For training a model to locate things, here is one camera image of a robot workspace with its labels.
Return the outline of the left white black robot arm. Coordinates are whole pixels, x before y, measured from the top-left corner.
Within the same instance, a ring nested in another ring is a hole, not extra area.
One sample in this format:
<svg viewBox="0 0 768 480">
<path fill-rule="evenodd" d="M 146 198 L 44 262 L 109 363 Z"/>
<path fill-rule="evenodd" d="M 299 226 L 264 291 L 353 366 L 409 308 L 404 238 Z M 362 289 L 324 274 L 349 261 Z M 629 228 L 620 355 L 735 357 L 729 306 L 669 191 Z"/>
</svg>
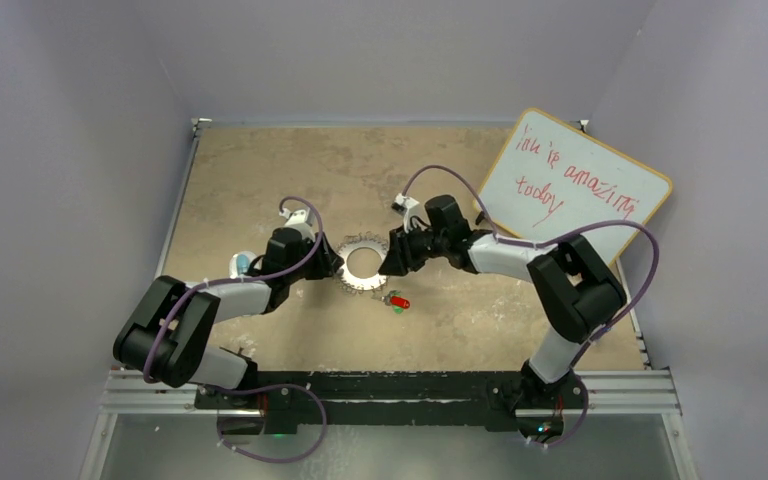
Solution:
<svg viewBox="0 0 768 480">
<path fill-rule="evenodd" d="M 241 353 L 209 345 L 213 326 L 271 313 L 288 299 L 295 282 L 332 278 L 344 261 L 325 236 L 292 227 L 276 229 L 264 254 L 242 256 L 250 264 L 237 277 L 202 284 L 156 278 L 115 339 L 114 359 L 143 372 L 148 381 L 217 386 L 232 408 L 252 405 L 258 395 L 257 365 Z"/>
</svg>

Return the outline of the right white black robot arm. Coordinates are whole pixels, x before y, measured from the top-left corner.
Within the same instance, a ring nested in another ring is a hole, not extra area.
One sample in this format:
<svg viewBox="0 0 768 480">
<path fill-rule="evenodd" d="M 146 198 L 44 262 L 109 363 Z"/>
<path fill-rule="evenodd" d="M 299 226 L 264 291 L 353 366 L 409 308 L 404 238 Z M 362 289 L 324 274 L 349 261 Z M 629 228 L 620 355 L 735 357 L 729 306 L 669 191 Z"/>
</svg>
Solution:
<svg viewBox="0 0 768 480">
<path fill-rule="evenodd" d="M 428 220 L 416 222 L 420 204 L 397 195 L 392 209 L 402 216 L 390 230 L 389 248 L 380 274 L 402 277 L 431 259 L 444 258 L 456 270 L 496 274 L 531 283 L 550 327 L 522 367 L 521 392 L 536 407 L 556 399 L 570 379 L 575 358 L 585 342 L 625 306 L 627 296 L 607 264 L 580 234 L 554 247 L 535 250 L 473 229 L 450 195 L 428 200 Z"/>
</svg>

